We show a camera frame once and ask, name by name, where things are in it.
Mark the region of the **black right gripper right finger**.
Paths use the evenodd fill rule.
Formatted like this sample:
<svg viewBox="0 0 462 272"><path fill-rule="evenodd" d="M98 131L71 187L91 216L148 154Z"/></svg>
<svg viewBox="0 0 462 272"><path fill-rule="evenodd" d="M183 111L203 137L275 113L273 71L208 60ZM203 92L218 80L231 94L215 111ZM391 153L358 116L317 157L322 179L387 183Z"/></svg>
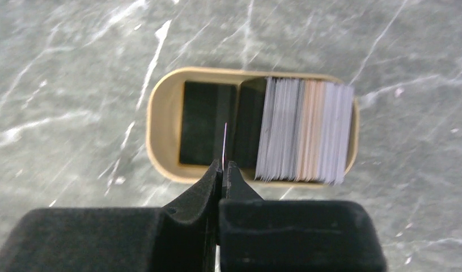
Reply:
<svg viewBox="0 0 462 272"><path fill-rule="evenodd" d="M230 161L219 201L222 271L387 271L376 229L352 201L262 199Z"/></svg>

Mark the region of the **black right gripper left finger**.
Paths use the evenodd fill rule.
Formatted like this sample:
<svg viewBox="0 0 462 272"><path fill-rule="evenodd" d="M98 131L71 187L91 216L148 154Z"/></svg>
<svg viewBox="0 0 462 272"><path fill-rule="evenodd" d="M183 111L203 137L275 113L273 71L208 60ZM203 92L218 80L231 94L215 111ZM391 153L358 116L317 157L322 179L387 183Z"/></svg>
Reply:
<svg viewBox="0 0 462 272"><path fill-rule="evenodd" d="M218 160L163 207L44 208L0 249L0 271L214 271Z"/></svg>

